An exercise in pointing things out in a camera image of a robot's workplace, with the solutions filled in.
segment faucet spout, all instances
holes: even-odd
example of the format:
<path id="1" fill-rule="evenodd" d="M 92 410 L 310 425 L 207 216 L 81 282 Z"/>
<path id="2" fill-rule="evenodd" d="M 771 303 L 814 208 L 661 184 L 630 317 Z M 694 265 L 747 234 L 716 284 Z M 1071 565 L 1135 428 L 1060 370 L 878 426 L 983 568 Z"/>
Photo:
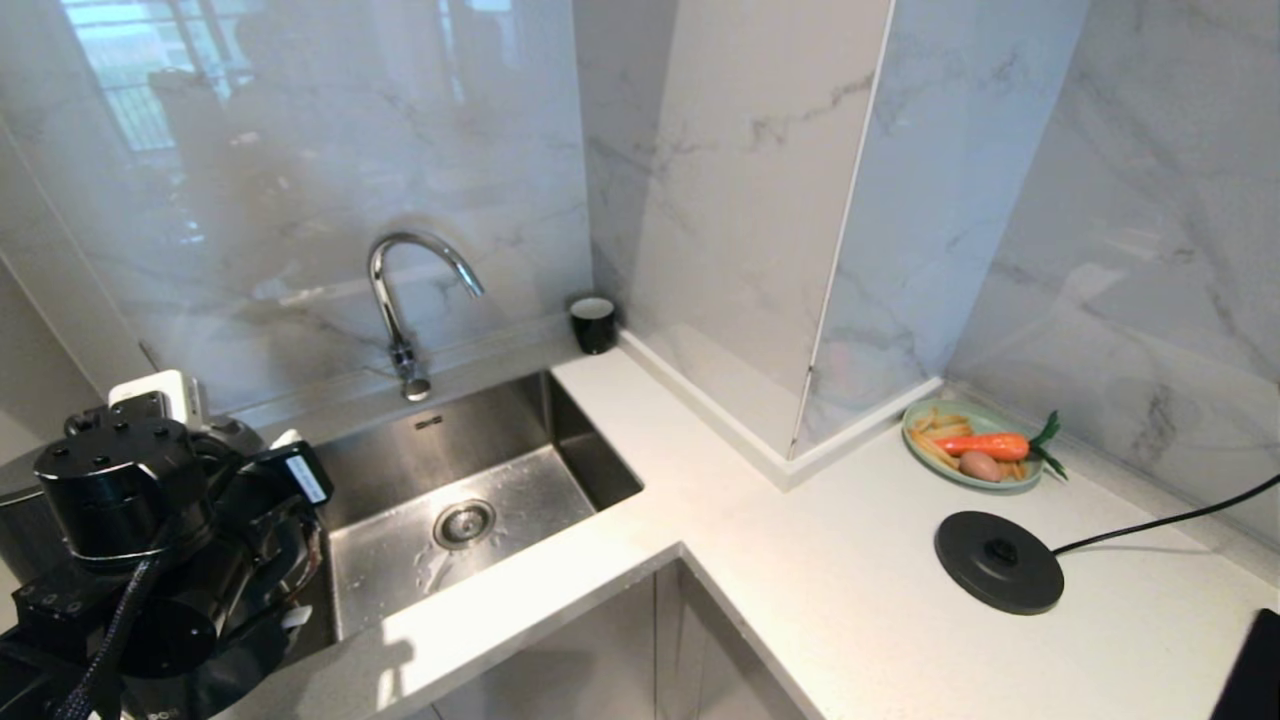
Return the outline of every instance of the faucet spout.
<path id="1" fill-rule="evenodd" d="M 426 382 L 426 378 L 419 375 L 413 343 L 404 336 L 396 300 L 392 297 L 390 287 L 387 286 L 387 251 L 401 243 L 425 247 L 440 260 L 444 260 L 453 273 L 458 275 L 458 279 L 462 281 L 463 287 L 467 288 L 471 297 L 484 295 L 484 286 L 480 284 L 480 278 L 476 277 L 475 270 L 471 269 L 466 259 L 438 234 L 396 231 L 374 242 L 374 247 L 369 252 L 369 282 L 374 286 L 378 310 L 383 314 L 383 323 L 387 325 L 387 334 L 390 337 L 388 351 L 392 355 L 396 374 L 403 382 L 402 395 L 406 400 L 417 402 L 426 400 L 431 384 Z"/>

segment sink drain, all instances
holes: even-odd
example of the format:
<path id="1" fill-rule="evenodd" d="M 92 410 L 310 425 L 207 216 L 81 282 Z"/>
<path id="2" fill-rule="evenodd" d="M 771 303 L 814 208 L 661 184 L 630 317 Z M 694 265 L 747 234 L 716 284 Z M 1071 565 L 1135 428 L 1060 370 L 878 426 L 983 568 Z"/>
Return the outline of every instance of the sink drain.
<path id="1" fill-rule="evenodd" d="M 483 500 L 451 505 L 435 520 L 435 542 L 448 550 L 461 550 L 489 534 L 498 518 Z"/>

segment plate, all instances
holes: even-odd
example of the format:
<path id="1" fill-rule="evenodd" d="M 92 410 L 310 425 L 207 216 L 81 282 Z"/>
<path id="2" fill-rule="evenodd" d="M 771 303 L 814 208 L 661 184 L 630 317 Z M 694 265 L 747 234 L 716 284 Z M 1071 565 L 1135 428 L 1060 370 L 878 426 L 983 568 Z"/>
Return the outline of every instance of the plate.
<path id="1" fill-rule="evenodd" d="M 911 404 L 906 409 L 906 414 L 902 415 L 902 442 L 906 447 L 911 450 L 911 455 L 924 464 L 928 469 L 934 473 L 947 478 L 948 480 L 955 480 L 960 484 L 993 491 L 1010 491 L 1024 488 L 1039 480 L 1041 474 L 1044 471 L 1044 461 L 1034 457 L 1028 457 L 1023 460 L 1027 464 L 1027 479 L 1015 480 L 1009 483 L 988 483 L 987 480 L 979 480 L 978 478 L 970 478 L 959 470 L 952 470 L 946 465 L 938 462 L 925 454 L 915 442 L 906 434 L 906 430 L 911 428 L 916 420 L 929 414 L 934 407 L 938 409 L 940 415 L 964 415 L 969 418 L 969 427 L 973 428 L 973 434 L 982 436 L 987 433 L 1025 433 L 1027 429 L 1019 427 L 1016 423 L 1011 423 L 1005 419 L 1000 413 L 983 407 L 982 405 L 974 405 L 973 402 L 965 402 L 963 400 L 920 400 L 919 402 Z"/>

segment kitchen sink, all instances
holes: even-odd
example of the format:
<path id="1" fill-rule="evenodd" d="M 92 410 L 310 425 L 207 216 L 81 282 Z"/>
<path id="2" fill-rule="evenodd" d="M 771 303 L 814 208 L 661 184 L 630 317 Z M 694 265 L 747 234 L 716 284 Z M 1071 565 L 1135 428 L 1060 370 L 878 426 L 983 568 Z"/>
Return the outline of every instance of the kitchen sink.
<path id="1" fill-rule="evenodd" d="M 316 447 L 334 483 L 315 610 L 292 657 L 640 492 L 550 373 L 476 392 Z"/>

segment black mug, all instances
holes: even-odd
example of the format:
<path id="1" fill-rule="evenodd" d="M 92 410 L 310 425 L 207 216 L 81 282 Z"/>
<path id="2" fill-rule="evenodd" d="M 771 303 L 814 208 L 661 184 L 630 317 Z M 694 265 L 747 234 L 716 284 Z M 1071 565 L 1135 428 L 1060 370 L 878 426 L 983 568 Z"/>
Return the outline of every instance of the black mug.
<path id="1" fill-rule="evenodd" d="M 618 342 L 613 304 L 603 297 L 585 297 L 570 306 L 577 346 L 588 355 L 599 355 Z"/>

